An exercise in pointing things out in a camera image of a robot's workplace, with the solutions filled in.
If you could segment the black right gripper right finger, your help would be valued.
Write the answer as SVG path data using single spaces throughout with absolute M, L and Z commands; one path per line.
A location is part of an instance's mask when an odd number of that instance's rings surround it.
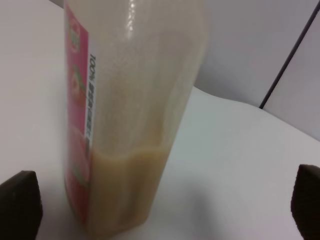
M 291 214 L 304 240 L 320 238 L 320 168 L 301 164 L 291 198 Z

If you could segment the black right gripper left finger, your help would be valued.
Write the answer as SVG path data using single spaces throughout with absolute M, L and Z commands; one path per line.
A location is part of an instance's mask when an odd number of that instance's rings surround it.
M 0 238 L 34 240 L 43 217 L 35 171 L 22 170 L 0 185 Z

